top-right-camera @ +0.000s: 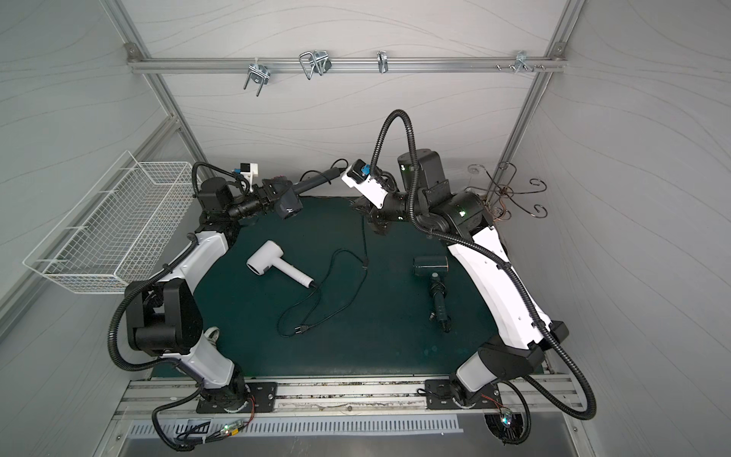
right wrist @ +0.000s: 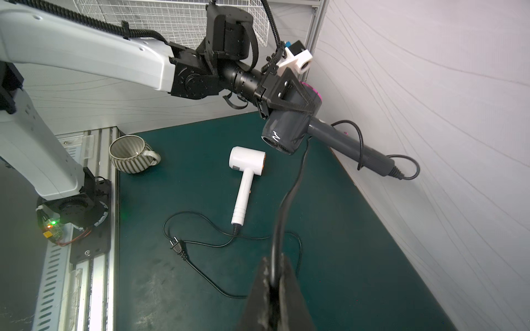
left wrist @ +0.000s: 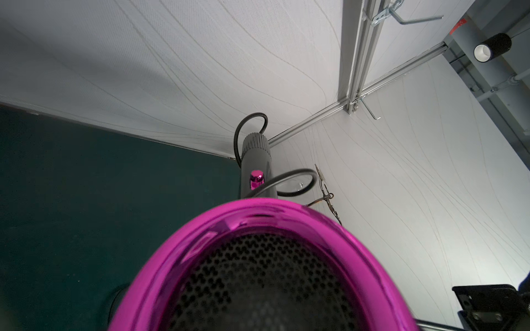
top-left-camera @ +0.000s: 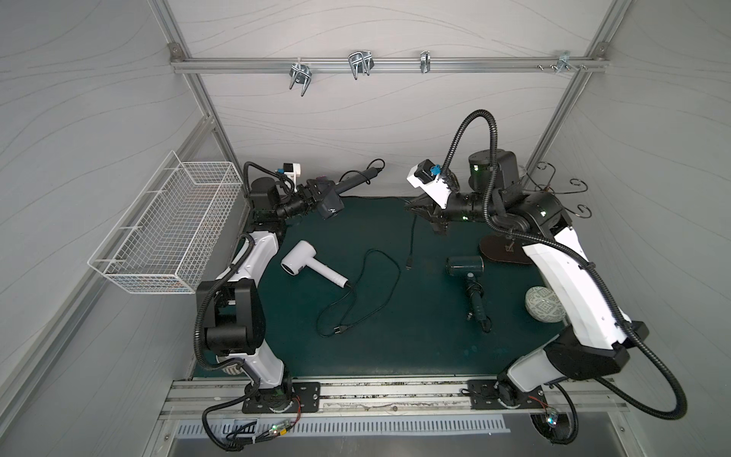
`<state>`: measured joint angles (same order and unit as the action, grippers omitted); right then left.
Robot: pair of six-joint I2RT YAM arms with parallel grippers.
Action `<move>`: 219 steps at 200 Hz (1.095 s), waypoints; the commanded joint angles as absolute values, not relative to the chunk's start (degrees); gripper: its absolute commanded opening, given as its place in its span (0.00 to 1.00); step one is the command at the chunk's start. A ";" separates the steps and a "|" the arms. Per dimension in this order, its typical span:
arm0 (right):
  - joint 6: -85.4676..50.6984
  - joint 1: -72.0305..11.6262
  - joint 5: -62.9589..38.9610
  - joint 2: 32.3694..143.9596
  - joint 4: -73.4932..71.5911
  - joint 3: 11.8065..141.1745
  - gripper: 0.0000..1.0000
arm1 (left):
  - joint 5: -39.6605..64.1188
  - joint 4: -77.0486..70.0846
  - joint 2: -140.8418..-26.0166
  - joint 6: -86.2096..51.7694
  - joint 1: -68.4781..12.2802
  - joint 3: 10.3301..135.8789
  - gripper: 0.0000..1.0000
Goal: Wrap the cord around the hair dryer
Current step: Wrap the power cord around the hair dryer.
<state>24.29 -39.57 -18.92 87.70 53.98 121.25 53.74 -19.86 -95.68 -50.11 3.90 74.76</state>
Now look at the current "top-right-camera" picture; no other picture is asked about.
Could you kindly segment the black hair dryer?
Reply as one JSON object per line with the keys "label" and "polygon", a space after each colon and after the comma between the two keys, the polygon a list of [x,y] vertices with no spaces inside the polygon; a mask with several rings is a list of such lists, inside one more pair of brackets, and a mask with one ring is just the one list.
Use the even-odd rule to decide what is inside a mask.
{"label": "black hair dryer", "polygon": [[293,183],[285,177],[270,179],[268,184],[270,184],[274,195],[274,211],[282,219],[288,219],[297,215],[304,207],[300,198],[301,194],[323,184],[331,184],[344,171],[345,168],[338,167],[333,167],[326,171],[307,171],[297,183]]}

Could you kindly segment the green hair dryer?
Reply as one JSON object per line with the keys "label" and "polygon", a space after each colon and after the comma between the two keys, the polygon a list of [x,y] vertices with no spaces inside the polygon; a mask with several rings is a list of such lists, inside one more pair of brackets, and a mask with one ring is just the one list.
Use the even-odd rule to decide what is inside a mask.
{"label": "green hair dryer", "polygon": [[449,272],[447,257],[445,255],[415,257],[413,272],[417,277],[428,278],[428,293],[433,305],[430,319],[435,321],[444,333],[450,333],[451,318],[445,304],[447,287],[444,282]]}

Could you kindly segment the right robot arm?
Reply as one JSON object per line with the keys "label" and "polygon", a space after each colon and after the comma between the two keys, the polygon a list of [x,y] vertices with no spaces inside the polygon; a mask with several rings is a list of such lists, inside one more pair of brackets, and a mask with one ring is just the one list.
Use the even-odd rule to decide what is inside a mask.
{"label": "right robot arm", "polygon": [[[395,120],[405,127],[407,152],[399,158],[403,184],[378,165],[386,135]],[[568,335],[564,322],[553,321],[536,304],[504,251],[492,214],[483,199],[468,190],[454,193],[437,152],[418,149],[409,115],[394,110],[379,131],[369,161],[356,161],[342,175],[360,192],[355,207],[371,230],[384,234],[393,222],[411,224],[421,234],[443,242],[481,294],[498,329],[450,377],[450,398],[469,409],[480,391],[521,378],[562,413],[593,419],[597,400],[579,366],[562,348]],[[555,352],[578,382],[586,405],[573,409],[533,377],[549,350]]]}

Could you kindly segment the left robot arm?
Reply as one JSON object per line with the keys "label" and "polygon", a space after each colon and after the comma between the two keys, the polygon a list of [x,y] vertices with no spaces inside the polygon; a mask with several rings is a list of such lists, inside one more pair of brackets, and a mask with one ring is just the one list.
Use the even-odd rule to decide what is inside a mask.
{"label": "left robot arm", "polygon": [[241,369],[205,333],[194,291],[235,243],[240,220],[272,209],[290,184],[282,177],[251,184],[241,173],[224,169],[199,181],[201,168],[201,162],[192,165],[193,195],[202,208],[198,229],[160,272],[128,285],[112,314],[107,347],[112,363],[123,371],[169,364],[193,378],[206,401],[238,411],[251,391]]}

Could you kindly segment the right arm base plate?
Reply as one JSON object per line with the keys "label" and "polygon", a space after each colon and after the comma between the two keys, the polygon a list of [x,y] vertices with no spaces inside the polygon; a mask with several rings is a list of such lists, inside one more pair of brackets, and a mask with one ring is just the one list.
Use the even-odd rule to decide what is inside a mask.
{"label": "right arm base plate", "polygon": [[495,385],[485,385],[481,390],[470,392],[458,386],[456,380],[428,379],[417,388],[416,394],[426,399],[426,408],[430,411],[446,411],[447,409],[464,409],[479,411],[502,407],[502,398]]}

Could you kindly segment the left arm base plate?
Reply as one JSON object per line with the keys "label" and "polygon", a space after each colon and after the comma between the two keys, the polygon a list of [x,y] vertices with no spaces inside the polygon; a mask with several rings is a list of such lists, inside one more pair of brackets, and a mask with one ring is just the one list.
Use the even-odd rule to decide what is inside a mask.
{"label": "left arm base plate", "polygon": [[269,413],[274,410],[278,385],[275,382],[247,382],[238,388],[204,390],[196,406],[199,414]]}

